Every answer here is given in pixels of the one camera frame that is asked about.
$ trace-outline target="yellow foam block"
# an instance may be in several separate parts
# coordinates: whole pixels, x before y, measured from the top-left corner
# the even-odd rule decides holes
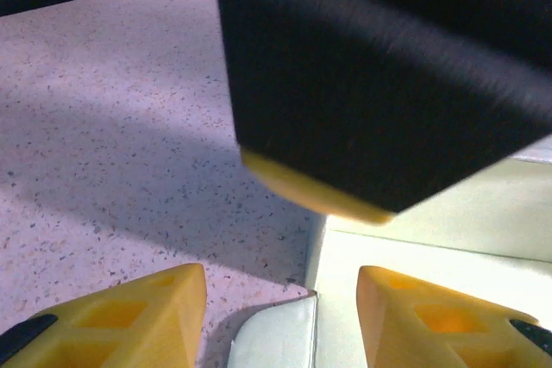
[[[161,271],[40,312],[59,319],[3,368],[192,368],[205,306],[201,265]]]
[[[531,316],[401,273],[362,267],[357,309],[370,368],[552,368]]]
[[[245,148],[241,149],[241,160],[268,189],[319,214],[339,215],[374,224],[387,223],[393,217],[393,213]]]

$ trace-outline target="speckled countertop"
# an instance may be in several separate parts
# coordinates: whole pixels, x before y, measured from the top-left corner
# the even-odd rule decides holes
[[[315,218],[235,147],[216,0],[79,0],[0,19],[0,331],[185,262],[206,266],[203,367],[305,294]]]

